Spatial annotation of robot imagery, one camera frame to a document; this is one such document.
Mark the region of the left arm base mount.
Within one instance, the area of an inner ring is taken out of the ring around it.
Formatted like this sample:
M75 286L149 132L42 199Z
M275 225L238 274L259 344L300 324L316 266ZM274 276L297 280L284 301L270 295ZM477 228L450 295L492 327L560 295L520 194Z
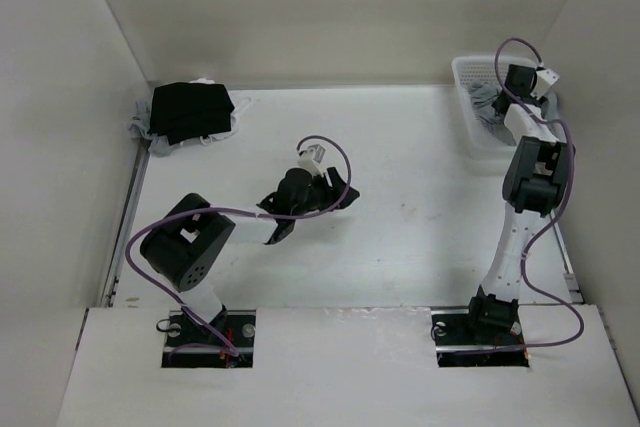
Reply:
M171 311L156 323L156 331L164 335L162 368L252 368L256 340L255 310L226 311L214 322L219 332L237 349L232 356L223 349L226 344L204 327L196 325L183 312Z

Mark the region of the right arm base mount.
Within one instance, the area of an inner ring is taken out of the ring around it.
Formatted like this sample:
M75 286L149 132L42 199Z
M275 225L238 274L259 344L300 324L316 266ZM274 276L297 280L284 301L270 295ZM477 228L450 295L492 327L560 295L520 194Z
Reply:
M511 327L480 326L472 328L466 308L431 311L431 338L436 347L436 360L441 368L529 367L525 349L501 351L524 343L522 327L516 321Z

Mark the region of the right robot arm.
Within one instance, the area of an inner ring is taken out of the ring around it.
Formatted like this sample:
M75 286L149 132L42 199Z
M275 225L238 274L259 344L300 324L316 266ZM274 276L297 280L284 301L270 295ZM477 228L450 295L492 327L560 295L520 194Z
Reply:
M502 198L505 218L488 273L469 303L464 331L477 344L507 345L521 337L518 317L525 248L562 202L569 179L569 148L542 118L540 100L555 75L511 64L493 103L516 141Z

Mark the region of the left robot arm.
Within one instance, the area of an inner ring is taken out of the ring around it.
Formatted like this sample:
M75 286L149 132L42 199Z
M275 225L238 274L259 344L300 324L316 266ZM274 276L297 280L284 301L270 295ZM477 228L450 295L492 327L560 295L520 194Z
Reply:
M196 213L152 229L139 251L196 313L190 333L200 344L210 346L223 337L225 306L205 278L225 245L275 245L293 232L298 217L327 209L343 210L359 197L360 192L334 167L317 175L295 167L257 204L267 218Z

